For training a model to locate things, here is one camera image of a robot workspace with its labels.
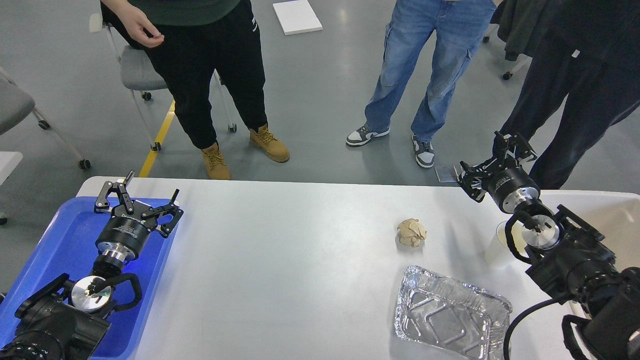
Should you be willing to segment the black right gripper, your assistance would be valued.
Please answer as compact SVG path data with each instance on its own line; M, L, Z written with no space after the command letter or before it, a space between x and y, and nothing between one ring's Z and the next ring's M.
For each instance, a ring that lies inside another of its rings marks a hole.
M504 214L540 203L541 189L521 168L523 163L537 160L538 154L521 133L495 131L493 158L474 166L459 162L461 172L456 182L469 198L481 203L489 194Z

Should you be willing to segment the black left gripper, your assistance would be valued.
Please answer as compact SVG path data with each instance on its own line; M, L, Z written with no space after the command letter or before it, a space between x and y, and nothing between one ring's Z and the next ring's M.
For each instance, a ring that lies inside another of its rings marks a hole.
M157 231L163 239L167 239L184 214L176 203L180 189L175 189L169 203L162 206L134 203L127 191L127 185L134 175L135 171L130 170L125 178L103 183L94 202L94 213L105 214L112 209L108 196L116 194L118 198L119 206L114 208L115 213L105 224L95 245L100 255L116 253L115 258L121 262L137 260L151 232ZM171 219L159 223L159 219L167 215Z

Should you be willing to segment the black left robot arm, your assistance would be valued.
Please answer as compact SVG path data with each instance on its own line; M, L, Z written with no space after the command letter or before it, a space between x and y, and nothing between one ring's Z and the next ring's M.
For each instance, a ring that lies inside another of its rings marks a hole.
M60 207L1 303L3 360L125 360L140 341L183 216L134 176Z

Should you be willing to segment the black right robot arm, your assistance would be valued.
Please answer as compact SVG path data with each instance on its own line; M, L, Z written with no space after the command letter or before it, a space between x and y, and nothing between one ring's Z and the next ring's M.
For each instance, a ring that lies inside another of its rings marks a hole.
M615 269L616 256L604 235L564 205L552 212L540 200L541 189L521 162L537 153L520 134L494 132L493 155L481 164L461 161L457 184L480 203L489 195L510 218L505 224L507 248L529 264L526 274L549 299L524 310L510 324L509 341L526 316L548 305L576 302L587 317L562 318L563 343L575 360L637 360L639 350L639 269Z

